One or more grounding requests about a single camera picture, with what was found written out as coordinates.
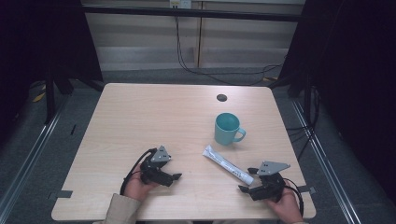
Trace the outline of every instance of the hand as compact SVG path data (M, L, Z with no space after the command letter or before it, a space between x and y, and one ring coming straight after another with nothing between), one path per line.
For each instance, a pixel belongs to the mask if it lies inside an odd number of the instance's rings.
M290 186L289 181L285 180L285 183L287 186ZM269 199L264 201L283 222L290 224L304 221L300 214L294 192L291 189L283 189L282 198L277 203Z
M139 202L145 201L149 195L149 191L159 186L159 184L151 182L149 184L144 184L140 179L140 164L136 166L133 170L133 175L126 184L124 196L138 200Z

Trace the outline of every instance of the white tube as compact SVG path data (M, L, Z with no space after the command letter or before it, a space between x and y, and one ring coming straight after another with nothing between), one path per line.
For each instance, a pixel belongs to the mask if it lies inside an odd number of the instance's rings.
M224 159L217 151L212 148L212 146L207 146L204 150L203 155L210 158L212 161L215 161L218 165L228 170L231 174L235 175L240 180L244 181L247 185L250 185L253 182L253 177Z

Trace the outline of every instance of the gray floor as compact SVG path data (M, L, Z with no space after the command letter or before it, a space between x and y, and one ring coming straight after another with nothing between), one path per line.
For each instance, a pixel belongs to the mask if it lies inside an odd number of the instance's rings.
M276 77L280 68L266 73ZM211 73L256 72L260 69L206 69ZM106 82L133 83L177 83L197 85L249 85L262 79L262 75L217 75L213 77L194 75L182 69L104 72ZM100 92L94 91L77 81L73 94L58 97L57 102L66 99L66 105L60 119L44 147L35 167L16 201L7 223L56 223L50 217L55 201L49 200L51 192L62 188L68 169L73 162L80 141L85 133ZM260 82L256 86L265 86L269 82ZM26 102L12 137L1 147L0 154L0 193L4 193L12 183L19 168L27 157L35 140L39 136L45 120L45 101L31 103L39 88L31 90L30 99ZM273 91L279 111L287 128L301 126L287 95L287 87ZM347 143L343 142L334 127L325 108L320 108L316 133L320 143L332 163L333 169L343 185L347 196L356 208L361 223L396 223L396 209L378 186L375 179L356 160ZM307 138L304 132L290 131L290 141L296 155L303 148ZM306 183L317 191L312 195L317 215L308 220L310 223L348 223L337 202L334 192L323 173L317 156L308 144L300 160ZM262 223L276 223L267 220Z

